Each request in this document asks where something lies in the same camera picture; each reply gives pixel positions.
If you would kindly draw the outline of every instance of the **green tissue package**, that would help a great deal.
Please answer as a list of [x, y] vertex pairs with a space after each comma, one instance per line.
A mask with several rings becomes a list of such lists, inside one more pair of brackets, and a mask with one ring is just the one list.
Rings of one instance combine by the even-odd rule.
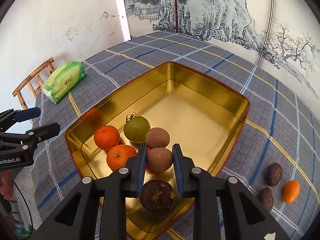
[[58, 67], [43, 84], [43, 93], [57, 104], [78, 82], [87, 76], [81, 62], [67, 62]]

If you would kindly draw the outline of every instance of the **table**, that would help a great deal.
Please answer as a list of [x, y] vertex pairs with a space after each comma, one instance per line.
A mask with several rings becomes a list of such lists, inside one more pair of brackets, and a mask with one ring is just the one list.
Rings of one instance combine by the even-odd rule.
[[[272, 187], [271, 214], [292, 239], [300, 239], [320, 209], [319, 121], [291, 90], [262, 69], [205, 41], [170, 32], [141, 36], [83, 61], [88, 76], [57, 105], [43, 93], [37, 97], [41, 116], [34, 127], [50, 122], [61, 125], [57, 137], [39, 144], [31, 167], [41, 218], [44, 220], [80, 181], [65, 130], [112, 91], [166, 61], [206, 73], [249, 99], [247, 120], [219, 177], [236, 176], [257, 194], [267, 186], [263, 177], [268, 166], [280, 163], [283, 178]], [[281, 190], [291, 179], [300, 182], [301, 190], [297, 200], [286, 205]], [[189, 210], [159, 239], [192, 239], [193, 212]], [[220, 219], [223, 235], [221, 212]]]

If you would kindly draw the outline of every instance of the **dark brown fruit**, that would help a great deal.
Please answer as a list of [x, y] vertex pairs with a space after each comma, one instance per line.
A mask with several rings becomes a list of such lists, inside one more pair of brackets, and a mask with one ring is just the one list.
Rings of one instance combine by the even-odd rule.
[[150, 148], [165, 148], [170, 142], [170, 136], [165, 129], [155, 127], [150, 129], [146, 134], [146, 145]]
[[166, 148], [153, 148], [147, 153], [147, 164], [154, 172], [166, 171], [172, 163], [172, 152]]
[[141, 205], [153, 213], [169, 210], [174, 202], [172, 186], [163, 180], [150, 180], [143, 185], [140, 196]]
[[282, 167], [279, 163], [272, 163], [265, 177], [266, 184], [270, 187], [276, 186], [282, 178]]
[[263, 204], [266, 210], [270, 211], [273, 207], [273, 197], [270, 188], [265, 187], [259, 191], [257, 199]]

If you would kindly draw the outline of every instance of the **cable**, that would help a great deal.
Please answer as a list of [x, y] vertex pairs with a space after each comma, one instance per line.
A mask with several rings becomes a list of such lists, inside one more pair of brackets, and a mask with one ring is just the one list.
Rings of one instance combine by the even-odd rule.
[[263, 47], [262, 47], [262, 50], [261, 50], [261, 55], [260, 55], [259, 61], [258, 61], [258, 63], [257, 63], [257, 67], [260, 66], [260, 63], [261, 63], [261, 60], [262, 60], [262, 57], [263, 57], [263, 53], [264, 53], [264, 51], [265, 51], [265, 49], [266, 49], [266, 46], [267, 46], [268, 37], [269, 37], [270, 29], [271, 29], [271, 23], [272, 23], [274, 3], [275, 3], [275, 0], [271, 0], [269, 24], [268, 24], [268, 29], [267, 29], [267, 33], [266, 33], [266, 39], [265, 39], [265, 41], [264, 41], [264, 44], [263, 44]]
[[27, 209], [28, 209], [28, 212], [29, 212], [29, 216], [30, 216], [30, 220], [31, 220], [31, 231], [30, 231], [30, 234], [29, 234], [26, 238], [23, 239], [23, 240], [27, 240], [27, 239], [29, 239], [29, 238], [32, 236], [32, 234], [33, 234], [33, 221], [32, 221], [31, 212], [30, 212], [29, 206], [28, 206], [28, 204], [27, 204], [27, 202], [26, 202], [26, 199], [24, 198], [21, 190], [19, 189], [19, 187], [17, 186], [17, 184], [14, 182], [14, 180], [12, 180], [12, 182], [13, 182], [13, 184], [16, 186], [16, 188], [18, 189], [18, 191], [20, 192], [20, 195], [21, 195], [21, 197], [23, 198], [23, 201], [25, 202], [25, 204], [26, 204], [26, 206], [27, 206]]

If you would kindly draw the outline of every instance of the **dried fruit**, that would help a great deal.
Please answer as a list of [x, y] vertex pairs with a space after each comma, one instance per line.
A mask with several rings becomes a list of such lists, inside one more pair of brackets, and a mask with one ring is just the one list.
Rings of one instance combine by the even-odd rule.
[[159, 147], [165, 148], [169, 143], [169, 133], [160, 127], [154, 127], [146, 134], [146, 145], [151, 149]]
[[257, 199], [263, 204], [266, 210], [270, 211], [273, 207], [273, 197], [270, 188], [265, 187], [259, 191]]
[[282, 178], [282, 167], [279, 163], [272, 163], [265, 177], [265, 182], [268, 186], [276, 186]]
[[140, 202], [150, 212], [160, 213], [173, 206], [174, 198], [172, 186], [166, 181], [156, 179], [143, 185]]
[[291, 204], [296, 200], [300, 192], [300, 184], [296, 180], [290, 180], [282, 189], [282, 199], [284, 203]]
[[148, 167], [154, 172], [166, 171], [172, 163], [172, 152], [166, 148], [153, 148], [147, 153]]

